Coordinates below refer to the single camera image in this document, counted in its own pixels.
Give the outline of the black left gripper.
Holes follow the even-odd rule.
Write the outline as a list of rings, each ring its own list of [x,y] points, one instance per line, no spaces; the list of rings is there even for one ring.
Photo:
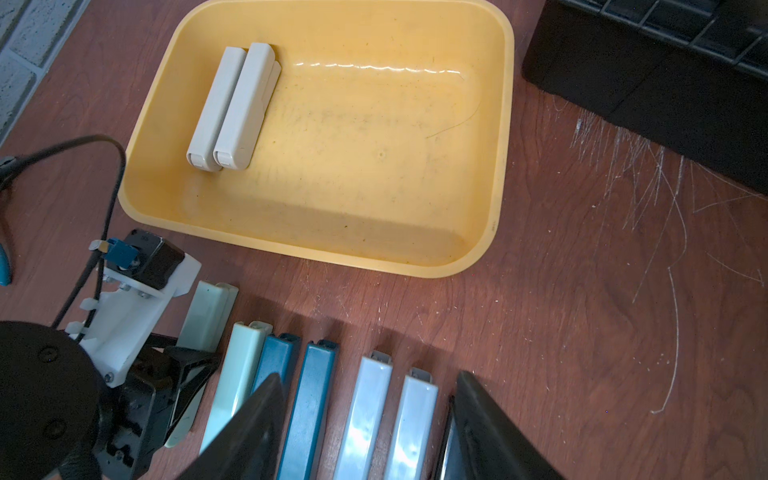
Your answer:
[[[218,353],[175,345],[152,334],[113,390],[113,422],[96,458],[109,479],[138,479],[172,439],[195,396],[221,363]]]

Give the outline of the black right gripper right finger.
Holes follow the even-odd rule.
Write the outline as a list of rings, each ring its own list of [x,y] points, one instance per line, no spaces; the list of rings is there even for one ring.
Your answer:
[[[560,479],[474,374],[461,371],[444,479]]]

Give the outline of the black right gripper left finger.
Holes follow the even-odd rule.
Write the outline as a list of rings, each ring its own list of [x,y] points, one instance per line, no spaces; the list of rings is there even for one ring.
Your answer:
[[[272,373],[179,477],[272,479],[285,410],[281,378]]]

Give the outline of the light mint bar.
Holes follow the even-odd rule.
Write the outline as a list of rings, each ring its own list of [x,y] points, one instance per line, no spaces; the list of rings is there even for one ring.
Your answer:
[[[264,343],[272,331],[272,324],[261,321],[233,325],[200,453],[206,450],[250,396]]]

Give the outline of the long beige bar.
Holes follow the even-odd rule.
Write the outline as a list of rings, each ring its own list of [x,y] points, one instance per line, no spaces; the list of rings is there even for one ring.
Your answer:
[[[280,73],[273,47],[252,43],[213,150],[222,168],[244,170],[250,165]]]

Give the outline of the short beige bar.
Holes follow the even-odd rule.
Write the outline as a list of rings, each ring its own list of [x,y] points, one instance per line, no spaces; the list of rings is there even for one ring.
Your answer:
[[[245,49],[226,47],[219,62],[186,152],[188,162],[199,170],[216,172],[222,169],[213,150],[245,58]]]

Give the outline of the dark teal bar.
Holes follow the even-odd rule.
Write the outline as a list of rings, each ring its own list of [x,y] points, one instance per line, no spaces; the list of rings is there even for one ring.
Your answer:
[[[272,373],[277,373],[280,377],[284,396],[287,397],[298,362],[301,344],[302,338],[291,333],[282,333],[278,336],[270,334],[262,348],[251,392],[255,393]]]

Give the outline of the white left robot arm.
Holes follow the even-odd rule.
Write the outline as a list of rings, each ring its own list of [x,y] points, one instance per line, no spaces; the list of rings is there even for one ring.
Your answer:
[[[2,322],[2,478],[140,478],[220,362],[217,353],[149,341],[110,387],[64,332]]]

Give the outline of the pale green bar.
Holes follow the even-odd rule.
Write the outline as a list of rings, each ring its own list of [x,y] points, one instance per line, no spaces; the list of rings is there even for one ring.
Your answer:
[[[210,284],[199,281],[194,292],[177,346],[204,352],[215,352],[229,320],[239,289],[220,282]],[[170,432],[164,447],[173,448],[187,436],[202,400],[202,387],[185,410],[176,427]]]

